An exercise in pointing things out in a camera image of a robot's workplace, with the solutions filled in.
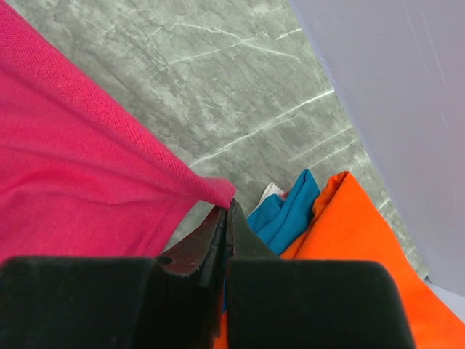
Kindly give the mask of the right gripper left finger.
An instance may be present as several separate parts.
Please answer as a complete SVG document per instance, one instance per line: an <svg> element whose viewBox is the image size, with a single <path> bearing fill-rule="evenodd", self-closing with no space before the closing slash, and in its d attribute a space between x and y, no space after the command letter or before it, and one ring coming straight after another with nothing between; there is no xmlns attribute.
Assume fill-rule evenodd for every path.
<svg viewBox="0 0 465 349"><path fill-rule="evenodd" d="M221 332L227 211L157 257L13 257L3 348L211 348Z"/></svg>

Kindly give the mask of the pink t-shirt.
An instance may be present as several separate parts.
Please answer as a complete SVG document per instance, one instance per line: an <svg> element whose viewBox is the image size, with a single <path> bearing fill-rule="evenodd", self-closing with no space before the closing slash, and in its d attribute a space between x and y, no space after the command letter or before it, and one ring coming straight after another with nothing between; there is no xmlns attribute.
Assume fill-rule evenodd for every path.
<svg viewBox="0 0 465 349"><path fill-rule="evenodd" d="M1 258L156 256L199 202L202 178L1 4Z"/></svg>

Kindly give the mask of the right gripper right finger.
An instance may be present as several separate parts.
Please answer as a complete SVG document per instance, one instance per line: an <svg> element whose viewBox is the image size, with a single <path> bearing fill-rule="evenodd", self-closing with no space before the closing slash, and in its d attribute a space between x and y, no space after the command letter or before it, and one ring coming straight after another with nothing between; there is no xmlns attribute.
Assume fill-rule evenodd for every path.
<svg viewBox="0 0 465 349"><path fill-rule="evenodd" d="M413 348L400 293L377 262L283 260L227 213L230 348Z"/></svg>

